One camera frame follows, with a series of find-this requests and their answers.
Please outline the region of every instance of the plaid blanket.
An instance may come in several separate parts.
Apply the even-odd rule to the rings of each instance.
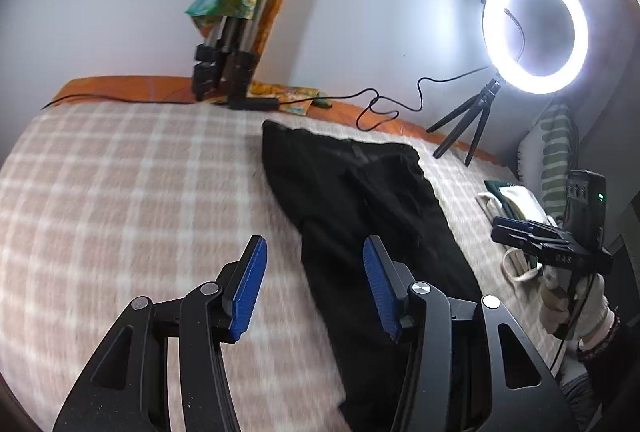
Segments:
[[[514,290],[505,281],[502,251],[474,200],[484,179],[514,181],[507,169],[479,160],[467,169],[455,151],[434,160],[434,145],[418,139],[277,113],[64,105],[31,122],[0,172],[0,372],[44,431],[132,298],[183,297],[237,260],[252,234],[268,242],[267,272],[249,331],[224,347],[242,430],[347,430],[300,236],[262,171],[266,118],[337,138],[412,145],[483,292],[507,305],[550,363],[557,343],[539,326],[535,286]],[[180,431],[171,342],[170,411]]]

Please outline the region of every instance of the tripod leg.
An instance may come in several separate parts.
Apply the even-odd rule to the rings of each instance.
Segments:
[[[449,149],[454,144],[454,142],[460,138],[462,133],[465,132],[466,128],[471,125],[471,122],[473,122],[480,114],[481,109],[481,106],[474,105],[466,112],[465,116],[462,117],[462,120],[460,120],[458,125],[456,125],[453,128],[452,132],[449,133],[449,136],[447,136],[447,138],[445,138],[440,146],[433,152],[434,158],[438,159],[445,152],[447,152],[447,149]]]
[[[438,122],[434,123],[429,129],[427,129],[428,133],[433,133],[440,129],[443,125],[447,125],[451,120],[456,117],[459,117],[462,113],[464,113],[468,108],[470,108],[474,102],[478,99],[478,95],[474,95],[469,98],[464,104],[460,104],[456,107],[452,112],[450,112],[447,116],[441,118]]]
[[[476,134],[474,135],[474,139],[471,141],[471,148],[469,148],[469,152],[465,158],[465,165],[468,167],[471,163],[472,158],[474,157],[474,153],[478,148],[478,143],[480,142],[480,138],[482,136],[482,132],[484,131],[484,126],[486,125],[486,121],[489,119],[489,111],[491,109],[491,105],[487,105],[482,110],[482,115],[480,117],[480,121],[478,122],[478,128],[476,129]]]

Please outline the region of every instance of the blue textured pad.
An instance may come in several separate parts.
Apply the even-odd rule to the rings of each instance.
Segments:
[[[254,253],[240,281],[238,291],[234,297],[231,326],[229,332],[234,340],[249,328],[249,320],[254,312],[255,300],[267,268],[267,241],[262,237],[254,249]]]
[[[380,262],[380,256],[370,238],[364,241],[362,258],[373,299],[376,302],[376,308],[378,308],[378,316],[380,317],[380,322],[382,322],[382,329],[389,333],[394,342],[398,342],[402,326],[398,319],[396,297],[391,289],[385,269]]]

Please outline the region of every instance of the blue gripper pad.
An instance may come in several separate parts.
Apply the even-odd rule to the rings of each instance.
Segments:
[[[255,300],[267,268],[267,241],[259,235],[254,235],[247,245],[236,271],[227,288],[231,293],[231,325],[229,333],[234,340],[249,328],[249,320],[254,312]]]
[[[394,342],[398,342],[402,333],[398,310],[407,297],[406,286],[402,285],[396,268],[377,235],[366,238],[362,257],[382,329]]]

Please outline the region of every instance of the metal screw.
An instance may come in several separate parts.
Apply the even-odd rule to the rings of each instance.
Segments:
[[[220,286],[215,282],[207,282],[200,286],[200,292],[203,295],[215,295],[218,291],[220,291]]]
[[[426,282],[414,282],[411,289],[413,289],[416,293],[420,295],[424,295],[431,291],[431,286]]]
[[[135,297],[131,301],[131,307],[133,309],[142,309],[149,304],[149,299],[147,297]]]
[[[498,309],[498,307],[500,307],[500,299],[493,295],[485,295],[482,297],[482,303],[489,309]]]

